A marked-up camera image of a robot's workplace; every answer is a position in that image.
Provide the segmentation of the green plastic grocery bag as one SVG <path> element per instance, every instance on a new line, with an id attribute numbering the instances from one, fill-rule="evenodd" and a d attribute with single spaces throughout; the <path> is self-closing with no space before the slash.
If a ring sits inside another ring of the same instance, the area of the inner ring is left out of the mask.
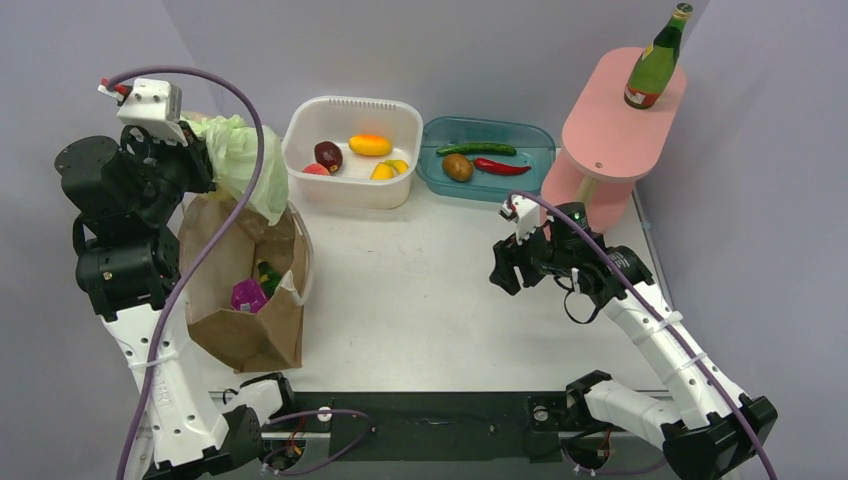
<path id="1" fill-rule="evenodd" d="M 282 153 L 282 140 L 269 126 L 262 127 L 260 143 L 256 129 L 239 115 L 215 117 L 189 112 L 182 116 L 193 132 L 206 143 L 220 190 L 241 199 L 251 180 L 259 148 L 263 149 L 260 176 L 248 201 L 248 208 L 276 225 L 288 205 L 288 171 Z"/>

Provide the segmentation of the pink three-tier shelf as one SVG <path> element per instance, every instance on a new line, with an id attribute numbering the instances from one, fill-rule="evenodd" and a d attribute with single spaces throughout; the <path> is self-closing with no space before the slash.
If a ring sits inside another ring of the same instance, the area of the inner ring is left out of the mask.
<path id="1" fill-rule="evenodd" d="M 561 149 L 541 189 L 554 205 L 584 202 L 598 233 L 618 223 L 636 182 L 656 166 L 687 86 L 677 66 L 653 107 L 627 105 L 625 82 L 641 54 L 640 47 L 623 47 L 600 58 L 564 122 Z"/>

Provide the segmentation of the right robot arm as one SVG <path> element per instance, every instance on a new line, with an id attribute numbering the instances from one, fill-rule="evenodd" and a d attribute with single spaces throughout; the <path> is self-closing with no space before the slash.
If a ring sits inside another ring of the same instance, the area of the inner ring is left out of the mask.
<path id="1" fill-rule="evenodd" d="M 579 202 L 553 206 L 513 192 L 500 213 L 515 230 L 494 245 L 490 281 L 513 295 L 552 278 L 568 293 L 586 296 L 596 314 L 626 334 L 669 393 L 661 401 L 595 371 L 567 387 L 572 425 L 620 427 L 659 449 L 681 479 L 719 479 L 764 457 L 778 417 L 774 405 L 748 395 L 716 365 L 633 250 L 606 245 Z"/>

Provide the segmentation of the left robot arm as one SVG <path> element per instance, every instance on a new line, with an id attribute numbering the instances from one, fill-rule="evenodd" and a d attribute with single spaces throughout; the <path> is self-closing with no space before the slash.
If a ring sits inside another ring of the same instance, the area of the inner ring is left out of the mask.
<path id="1" fill-rule="evenodd" d="M 78 209 L 72 227 L 76 282 L 122 349 L 139 389 L 118 468 L 121 479 L 196 479 L 235 470 L 263 452 L 261 427 L 298 416 L 280 374 L 243 384 L 226 408 L 201 378 L 182 299 L 179 241 L 168 221 L 186 193 L 213 189 L 204 142 L 179 121 L 167 133 L 138 121 L 118 139 L 65 147 L 55 168 Z"/>

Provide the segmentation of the red chili pepper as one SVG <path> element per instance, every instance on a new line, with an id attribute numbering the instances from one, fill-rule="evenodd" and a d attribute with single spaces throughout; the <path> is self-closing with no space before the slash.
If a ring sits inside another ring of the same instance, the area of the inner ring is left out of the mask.
<path id="1" fill-rule="evenodd" d="M 499 176 L 518 176 L 532 169 L 530 165 L 508 165 L 482 157 L 475 158 L 473 165 L 482 172 Z"/>

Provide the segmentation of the brown potato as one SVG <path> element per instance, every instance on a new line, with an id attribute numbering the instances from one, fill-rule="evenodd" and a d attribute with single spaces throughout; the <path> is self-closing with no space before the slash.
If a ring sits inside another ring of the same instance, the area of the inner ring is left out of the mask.
<path id="1" fill-rule="evenodd" d="M 454 153 L 443 158 L 442 170 L 450 179 L 465 183 L 472 178 L 474 166 L 465 155 Z"/>

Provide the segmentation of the teal plastic tray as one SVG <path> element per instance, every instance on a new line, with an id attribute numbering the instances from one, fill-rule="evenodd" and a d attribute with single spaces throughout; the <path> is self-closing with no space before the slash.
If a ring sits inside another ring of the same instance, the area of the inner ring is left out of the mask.
<path id="1" fill-rule="evenodd" d="M 536 126 L 442 116 L 423 128 L 416 172 L 435 194 L 501 202 L 511 190 L 540 194 L 555 156 Z"/>

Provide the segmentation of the pink peach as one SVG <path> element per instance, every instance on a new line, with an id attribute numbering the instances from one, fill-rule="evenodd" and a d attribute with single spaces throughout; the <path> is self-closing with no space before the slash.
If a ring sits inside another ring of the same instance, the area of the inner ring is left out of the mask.
<path id="1" fill-rule="evenodd" d="M 331 172 L 320 163 L 311 163 L 302 169 L 305 174 L 330 176 Z"/>

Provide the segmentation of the green cucumber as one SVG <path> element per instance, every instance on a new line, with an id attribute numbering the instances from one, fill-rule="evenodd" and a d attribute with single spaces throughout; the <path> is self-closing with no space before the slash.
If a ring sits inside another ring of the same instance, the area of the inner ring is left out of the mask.
<path id="1" fill-rule="evenodd" d="M 513 157 L 516 156 L 517 153 L 517 149 L 511 145 L 494 142 L 469 142 L 452 144 L 439 147 L 435 150 L 435 154 L 440 157 L 453 154 L 492 154 Z"/>

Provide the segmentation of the small green bottle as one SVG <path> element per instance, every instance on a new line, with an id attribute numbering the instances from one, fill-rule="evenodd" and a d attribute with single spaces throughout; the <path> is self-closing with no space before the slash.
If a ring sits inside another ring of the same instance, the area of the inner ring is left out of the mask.
<path id="1" fill-rule="evenodd" d="M 281 280 L 282 276 L 270 265 L 269 262 L 259 259 L 256 263 L 258 271 L 258 283 L 267 299 L 271 299 Z"/>

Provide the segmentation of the dark red fruit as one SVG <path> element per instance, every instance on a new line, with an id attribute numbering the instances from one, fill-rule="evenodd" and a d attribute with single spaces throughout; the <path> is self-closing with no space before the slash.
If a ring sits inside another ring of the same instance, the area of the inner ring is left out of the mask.
<path id="1" fill-rule="evenodd" d="M 322 165 L 330 174 L 336 173 L 344 162 L 341 149 L 331 141 L 322 141 L 313 148 L 315 161 Z"/>

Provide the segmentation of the purple snack packet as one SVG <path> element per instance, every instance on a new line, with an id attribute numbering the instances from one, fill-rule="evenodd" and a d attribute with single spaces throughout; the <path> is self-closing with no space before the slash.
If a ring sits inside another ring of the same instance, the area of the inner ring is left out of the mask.
<path id="1" fill-rule="evenodd" d="M 260 288 L 259 283 L 253 278 L 241 281 L 232 288 L 230 305 L 234 311 L 255 314 L 267 302 L 268 299 Z"/>

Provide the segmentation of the white plastic basin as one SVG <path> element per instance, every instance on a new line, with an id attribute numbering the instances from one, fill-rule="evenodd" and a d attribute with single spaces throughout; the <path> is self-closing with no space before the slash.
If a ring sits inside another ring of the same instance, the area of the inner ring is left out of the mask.
<path id="1" fill-rule="evenodd" d="M 295 111 L 282 150 L 306 200 L 393 209 L 409 196 L 422 138 L 422 117 L 406 103 L 323 96 Z"/>

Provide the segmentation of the yellow orange mango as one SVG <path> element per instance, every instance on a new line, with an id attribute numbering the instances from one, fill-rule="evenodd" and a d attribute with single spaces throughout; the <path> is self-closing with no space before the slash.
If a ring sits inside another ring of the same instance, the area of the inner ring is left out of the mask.
<path id="1" fill-rule="evenodd" d="M 349 138 L 348 146 L 357 155 L 381 157 L 390 154 L 393 145 L 387 138 L 379 135 L 360 134 Z"/>

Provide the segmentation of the brown paper tote bag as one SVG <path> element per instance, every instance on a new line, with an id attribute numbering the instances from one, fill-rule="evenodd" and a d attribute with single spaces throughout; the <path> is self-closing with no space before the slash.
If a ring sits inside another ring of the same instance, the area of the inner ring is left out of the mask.
<path id="1" fill-rule="evenodd" d="M 185 289 L 192 340 L 238 373 L 301 367 L 313 256 L 294 205 L 274 225 L 243 210 Z"/>

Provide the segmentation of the green glass bottle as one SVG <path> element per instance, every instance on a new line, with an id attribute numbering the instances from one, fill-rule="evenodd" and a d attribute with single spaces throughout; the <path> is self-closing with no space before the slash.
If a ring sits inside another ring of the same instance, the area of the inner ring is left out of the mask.
<path id="1" fill-rule="evenodd" d="M 635 62 L 624 90 L 625 102 L 636 109 L 651 108 L 669 84 L 680 55 L 683 31 L 694 7 L 678 3 L 670 19 Z"/>

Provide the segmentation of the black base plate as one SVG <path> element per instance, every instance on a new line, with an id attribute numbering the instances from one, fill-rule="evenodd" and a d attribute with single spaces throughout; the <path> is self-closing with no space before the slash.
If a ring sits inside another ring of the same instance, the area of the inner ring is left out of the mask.
<path id="1" fill-rule="evenodd" d="M 264 427 L 264 439 L 323 445 L 344 461 L 553 462 L 570 438 L 586 448 L 603 433 L 567 410 L 562 391 L 311 392 L 293 409 L 309 416 Z"/>

